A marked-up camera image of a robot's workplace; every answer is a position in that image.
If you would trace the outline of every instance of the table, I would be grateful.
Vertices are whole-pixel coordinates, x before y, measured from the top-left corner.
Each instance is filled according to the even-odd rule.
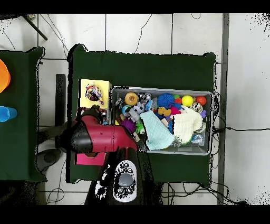
[[[87,52],[83,45],[76,44],[68,56],[68,119],[76,116],[79,79],[109,80],[113,86],[213,92],[215,61],[213,53],[198,56]],[[71,152],[70,157],[68,166],[71,182],[99,178],[101,167],[74,165],[74,153]],[[156,182],[200,182],[209,186],[209,154],[194,156],[151,153],[149,158]]]
[[[0,180],[45,181],[35,167],[37,151],[36,67],[44,48],[27,52],[0,51],[0,59],[11,74],[11,83],[0,94],[0,105],[14,107],[15,119],[0,123]]]

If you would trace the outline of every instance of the green surface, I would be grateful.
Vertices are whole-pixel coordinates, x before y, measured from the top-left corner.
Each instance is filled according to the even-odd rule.
[[[0,180],[45,180],[35,167],[36,66],[43,51],[43,48],[28,52],[0,51],[0,59],[11,74],[9,86],[0,93],[0,105],[18,111],[16,118],[0,123]]]
[[[214,90],[216,56],[124,54],[86,52],[78,44],[72,54],[72,118],[78,106],[79,79],[109,80],[113,86],[165,88],[179,90]],[[71,155],[71,179],[95,180],[99,168],[74,165]],[[155,181],[201,182],[208,186],[209,155],[149,154]]]

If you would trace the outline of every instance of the red ball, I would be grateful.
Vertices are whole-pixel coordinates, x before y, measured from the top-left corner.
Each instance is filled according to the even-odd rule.
[[[206,98],[203,97],[203,96],[198,96],[198,97],[196,98],[196,101],[199,102],[202,106],[203,106],[204,104],[206,104]]]
[[[176,104],[182,104],[182,99],[181,98],[176,98],[175,103]]]

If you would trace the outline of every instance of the gray plastic bin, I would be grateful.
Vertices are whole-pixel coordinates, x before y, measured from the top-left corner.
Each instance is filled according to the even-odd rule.
[[[204,110],[207,112],[206,118],[204,118],[204,122],[206,122],[206,131],[205,131],[205,139],[203,144],[193,144],[188,143],[185,146],[181,147],[168,147],[163,150],[147,150],[148,153],[161,153],[161,154],[185,154],[185,155],[208,155],[211,152],[211,141],[212,141],[212,125],[213,125],[213,107],[214,100],[213,94],[211,92],[206,91],[190,91],[190,90],[174,90],[174,89],[152,89],[152,88],[139,88],[139,87],[113,87],[111,89],[111,108],[110,109],[110,117],[109,121],[111,124],[114,124],[116,118],[116,106],[115,102],[119,97],[124,99],[125,95],[128,92],[149,92],[151,93],[151,98],[158,97],[162,93],[170,93],[170,94],[178,94],[181,97],[184,95],[191,95],[193,97],[204,96],[207,100],[204,105]],[[138,143],[141,150],[146,150],[146,146],[143,141]]]

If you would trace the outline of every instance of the yellow ball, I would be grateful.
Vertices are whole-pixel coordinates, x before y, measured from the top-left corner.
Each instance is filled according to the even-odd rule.
[[[186,95],[182,97],[182,104],[184,106],[190,107],[193,104],[193,97]]]

